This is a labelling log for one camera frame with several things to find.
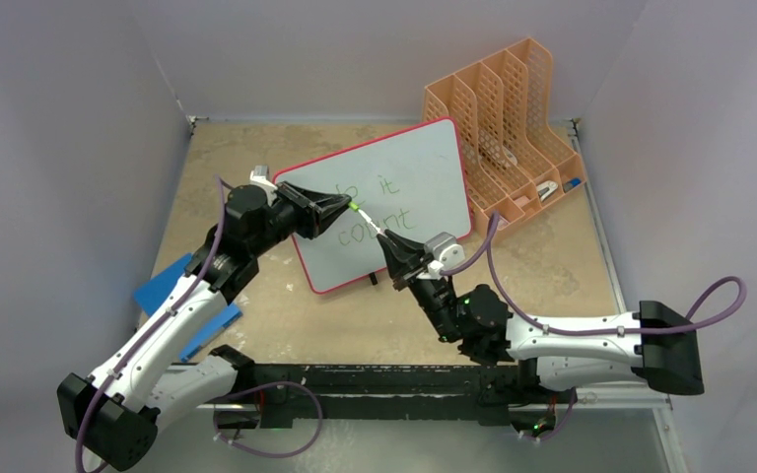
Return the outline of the green capped white marker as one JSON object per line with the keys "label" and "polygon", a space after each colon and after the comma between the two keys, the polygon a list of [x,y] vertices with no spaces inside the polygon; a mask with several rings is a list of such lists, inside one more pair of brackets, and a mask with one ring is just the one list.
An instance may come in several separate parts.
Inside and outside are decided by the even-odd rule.
{"label": "green capped white marker", "polygon": [[348,207],[358,214],[364,221],[362,224],[364,237],[376,238],[384,235],[384,229],[379,226],[361,207],[355,202],[350,202]]}

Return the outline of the pink framed whiteboard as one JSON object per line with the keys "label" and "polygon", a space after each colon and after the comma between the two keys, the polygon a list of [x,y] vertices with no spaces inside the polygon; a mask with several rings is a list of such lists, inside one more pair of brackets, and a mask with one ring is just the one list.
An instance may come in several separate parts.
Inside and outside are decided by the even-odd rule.
{"label": "pink framed whiteboard", "polygon": [[[441,232],[463,238],[473,229],[457,130],[447,117],[282,169],[273,179],[346,193],[382,229],[417,241]],[[375,231],[351,209],[322,236],[294,243],[317,294],[385,267]]]}

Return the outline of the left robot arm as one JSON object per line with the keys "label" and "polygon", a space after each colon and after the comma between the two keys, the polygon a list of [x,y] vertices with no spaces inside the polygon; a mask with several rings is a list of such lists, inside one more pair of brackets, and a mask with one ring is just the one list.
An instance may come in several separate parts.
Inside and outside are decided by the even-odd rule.
{"label": "left robot arm", "polygon": [[159,309],[103,364],[66,376],[57,388],[75,469],[125,471],[158,434],[200,404],[241,403],[256,391],[253,360],[224,347],[185,372],[169,367],[191,338],[258,274],[258,259],[293,234],[321,236],[351,208],[348,194],[288,182],[229,188],[217,183],[219,220]]}

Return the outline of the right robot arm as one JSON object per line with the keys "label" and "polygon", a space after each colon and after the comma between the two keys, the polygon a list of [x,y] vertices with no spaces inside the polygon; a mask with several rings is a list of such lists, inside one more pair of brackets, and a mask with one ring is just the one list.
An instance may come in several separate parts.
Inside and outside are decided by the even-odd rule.
{"label": "right robot arm", "polygon": [[378,244],[394,288],[413,295],[439,340],[480,365],[518,363],[514,387],[525,400],[624,380],[664,394],[705,391],[696,330],[663,303],[597,317],[521,315],[486,284],[455,291],[441,273],[463,254],[449,234],[421,243],[385,231]]}

